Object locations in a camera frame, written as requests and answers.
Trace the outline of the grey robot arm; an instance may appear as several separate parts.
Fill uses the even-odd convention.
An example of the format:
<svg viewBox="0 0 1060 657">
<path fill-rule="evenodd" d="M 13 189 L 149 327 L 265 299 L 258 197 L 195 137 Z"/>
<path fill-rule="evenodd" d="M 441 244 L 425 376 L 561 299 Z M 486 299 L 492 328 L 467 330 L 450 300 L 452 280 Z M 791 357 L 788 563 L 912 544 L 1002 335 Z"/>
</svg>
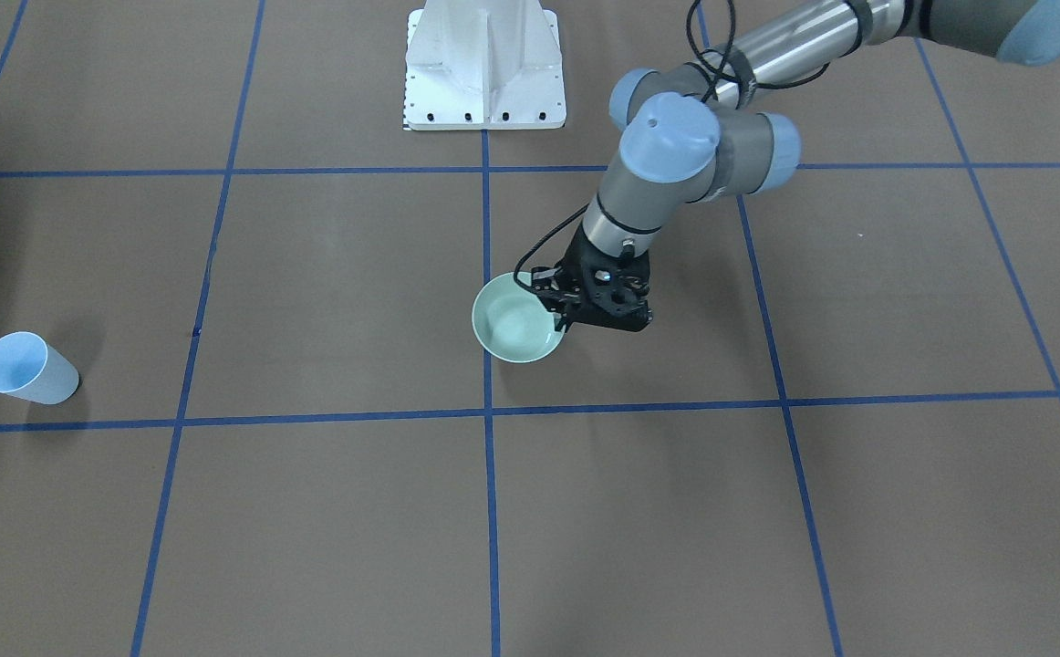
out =
<svg viewBox="0 0 1060 657">
<path fill-rule="evenodd" d="M 809 1 L 679 69 L 631 70 L 608 101 L 617 150 L 591 201 L 568 217 L 563 258 L 514 271 L 548 336 L 573 324 L 646 328 L 650 247 L 677 208 L 775 190 L 800 162 L 793 122 L 752 113 L 753 100 L 897 37 L 1039 67 L 1060 57 L 1060 1 Z"/>
</svg>

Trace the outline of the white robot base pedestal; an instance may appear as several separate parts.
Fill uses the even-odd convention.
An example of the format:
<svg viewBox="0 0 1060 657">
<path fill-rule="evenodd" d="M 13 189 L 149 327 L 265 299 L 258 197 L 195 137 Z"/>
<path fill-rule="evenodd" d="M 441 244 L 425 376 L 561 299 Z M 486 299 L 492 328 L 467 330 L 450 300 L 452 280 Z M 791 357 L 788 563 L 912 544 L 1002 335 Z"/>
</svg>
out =
<svg viewBox="0 0 1060 657">
<path fill-rule="evenodd" d="M 406 130 L 554 130 L 567 120 L 556 12 L 426 1 L 406 20 Z"/>
</svg>

